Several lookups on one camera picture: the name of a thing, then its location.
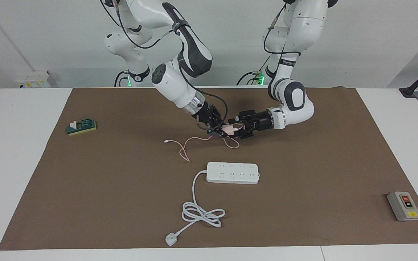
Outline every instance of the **power strip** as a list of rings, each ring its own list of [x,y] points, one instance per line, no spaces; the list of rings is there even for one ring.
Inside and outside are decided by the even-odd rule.
[[[207,182],[257,184],[259,171],[256,164],[209,162],[206,174]]]

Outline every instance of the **white table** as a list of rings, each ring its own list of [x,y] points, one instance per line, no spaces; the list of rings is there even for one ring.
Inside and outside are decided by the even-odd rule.
[[[0,89],[0,241],[71,89]],[[418,193],[418,101],[396,89],[358,89]],[[0,251],[3,260],[418,260],[418,244],[275,248]]]

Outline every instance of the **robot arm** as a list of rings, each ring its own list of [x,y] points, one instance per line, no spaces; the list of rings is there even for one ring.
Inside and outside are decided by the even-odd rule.
[[[277,16],[262,39],[271,53],[266,68],[267,76],[272,78],[269,96],[280,105],[260,113],[242,111],[229,120],[230,124],[243,125],[243,128],[234,131],[235,137],[250,137],[254,135],[253,130],[284,129],[289,124],[306,121],[314,114],[314,105],[307,97],[304,85],[292,80],[291,73],[300,53],[319,39],[330,3],[327,0],[284,2],[283,20],[286,27],[274,26]]]
[[[125,38],[118,35],[106,37],[106,46],[111,53],[122,56],[130,68],[139,67],[135,71],[149,68],[141,52],[135,50],[151,37],[146,30],[171,26],[172,31],[179,36],[182,50],[172,61],[156,67],[151,77],[154,87],[178,108],[183,109],[197,122],[203,123],[208,133],[216,132],[226,136],[222,131],[223,120],[220,112],[207,103],[201,92],[194,88],[187,78],[196,78],[212,66],[212,55],[207,47],[196,36],[189,23],[170,3],[161,0],[111,0],[120,17],[129,16],[123,20],[132,39],[137,45],[130,45]]]

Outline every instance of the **power plug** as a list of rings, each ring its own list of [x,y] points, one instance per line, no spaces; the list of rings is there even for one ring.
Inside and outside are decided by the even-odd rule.
[[[167,245],[173,246],[175,242],[177,242],[177,236],[174,233],[169,233],[165,237],[165,242],[167,243]]]
[[[252,163],[209,162],[206,174],[207,182],[257,184],[259,171]]]

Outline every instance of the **wall outlet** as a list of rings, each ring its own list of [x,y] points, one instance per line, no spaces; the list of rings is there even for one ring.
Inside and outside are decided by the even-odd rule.
[[[206,180],[215,183],[257,184],[259,176],[256,164],[209,162]]]
[[[19,88],[52,88],[56,81],[48,71],[32,71],[26,76],[19,76],[16,80]]]

